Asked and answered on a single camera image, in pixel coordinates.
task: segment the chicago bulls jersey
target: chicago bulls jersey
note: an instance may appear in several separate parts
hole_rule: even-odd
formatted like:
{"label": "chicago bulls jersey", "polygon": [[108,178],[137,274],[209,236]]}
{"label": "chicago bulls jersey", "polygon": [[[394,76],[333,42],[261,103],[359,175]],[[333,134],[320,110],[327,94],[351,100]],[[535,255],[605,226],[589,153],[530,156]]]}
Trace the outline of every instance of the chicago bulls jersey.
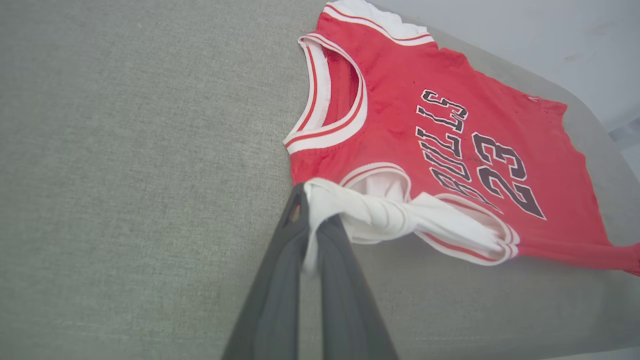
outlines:
{"label": "chicago bulls jersey", "polygon": [[416,231],[474,263],[525,255],[640,275],[640,244],[607,239],[585,158],[563,130],[566,105],[475,71],[426,28],[362,0],[328,3],[299,43],[310,88],[284,140],[295,183],[319,177],[409,212],[429,194],[497,234],[501,250]]}

